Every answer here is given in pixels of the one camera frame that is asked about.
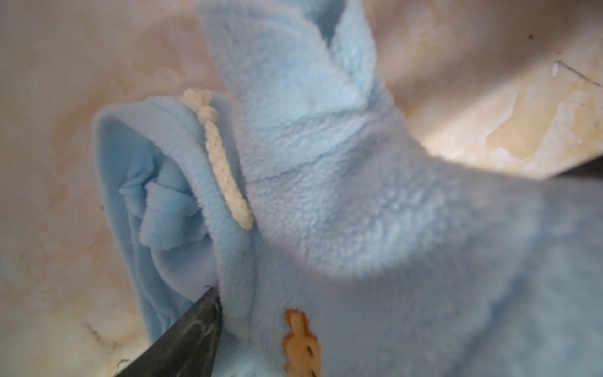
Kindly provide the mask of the light blue fleece hoodie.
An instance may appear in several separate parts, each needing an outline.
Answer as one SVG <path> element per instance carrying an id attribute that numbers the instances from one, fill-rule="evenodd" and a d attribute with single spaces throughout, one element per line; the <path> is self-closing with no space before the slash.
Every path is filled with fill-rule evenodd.
<path id="1" fill-rule="evenodd" d="M 211 376 L 600 376 L 602 183 L 431 156 L 358 1 L 203 1 L 226 94 L 94 120 L 154 344 L 216 287 Z"/>

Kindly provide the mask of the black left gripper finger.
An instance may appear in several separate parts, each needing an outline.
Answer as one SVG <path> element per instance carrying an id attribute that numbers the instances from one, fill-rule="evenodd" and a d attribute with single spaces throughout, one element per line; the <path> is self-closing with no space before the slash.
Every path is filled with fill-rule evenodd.
<path id="1" fill-rule="evenodd" d="M 118 377 L 212 375 L 222 330 L 219 291 L 207 292 Z"/>

